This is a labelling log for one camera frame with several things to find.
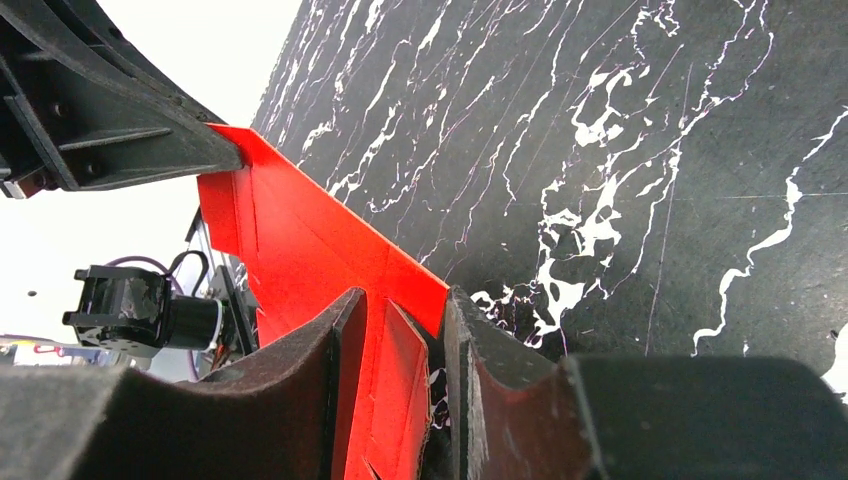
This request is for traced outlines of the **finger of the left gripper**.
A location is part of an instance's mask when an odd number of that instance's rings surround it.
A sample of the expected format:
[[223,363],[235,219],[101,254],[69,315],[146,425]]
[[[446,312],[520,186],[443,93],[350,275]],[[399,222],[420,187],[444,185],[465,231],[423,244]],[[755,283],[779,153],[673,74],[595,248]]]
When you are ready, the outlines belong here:
[[1,192],[106,191],[241,168],[220,118],[95,1],[1,5]]

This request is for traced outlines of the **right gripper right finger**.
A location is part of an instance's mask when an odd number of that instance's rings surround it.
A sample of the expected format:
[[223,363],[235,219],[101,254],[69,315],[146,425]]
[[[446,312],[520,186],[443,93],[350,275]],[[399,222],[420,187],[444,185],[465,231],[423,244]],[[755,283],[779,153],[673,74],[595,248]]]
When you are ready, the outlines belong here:
[[847,415],[775,357],[550,361],[461,289],[445,304],[458,479],[843,479]]

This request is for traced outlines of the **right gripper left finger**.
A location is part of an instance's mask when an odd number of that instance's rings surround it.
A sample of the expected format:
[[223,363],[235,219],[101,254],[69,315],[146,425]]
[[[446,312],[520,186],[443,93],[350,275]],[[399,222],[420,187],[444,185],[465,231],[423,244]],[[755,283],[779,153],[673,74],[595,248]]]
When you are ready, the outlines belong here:
[[126,367],[5,366],[5,479],[340,479],[356,383],[352,288],[314,319],[200,381]]

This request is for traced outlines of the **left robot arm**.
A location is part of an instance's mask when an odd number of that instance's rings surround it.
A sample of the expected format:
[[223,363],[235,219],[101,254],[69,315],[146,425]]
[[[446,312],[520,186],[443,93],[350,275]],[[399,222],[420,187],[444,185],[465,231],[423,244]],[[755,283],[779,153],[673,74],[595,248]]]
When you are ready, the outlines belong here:
[[[1,191],[93,192],[242,168],[218,117],[127,40],[95,1],[1,5]],[[92,266],[63,316],[86,347],[152,357],[206,348],[199,300],[173,295],[171,272]]]

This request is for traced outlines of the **red paper box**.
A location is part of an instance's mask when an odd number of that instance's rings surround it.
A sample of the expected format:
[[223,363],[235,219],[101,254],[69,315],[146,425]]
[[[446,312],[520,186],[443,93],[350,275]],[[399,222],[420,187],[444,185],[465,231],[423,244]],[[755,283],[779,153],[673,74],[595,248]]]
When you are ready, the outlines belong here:
[[446,284],[299,170],[258,133],[220,125],[241,170],[198,178],[211,246],[246,267],[262,345],[352,288],[363,307],[342,340],[336,479],[416,479],[430,429],[427,339]]

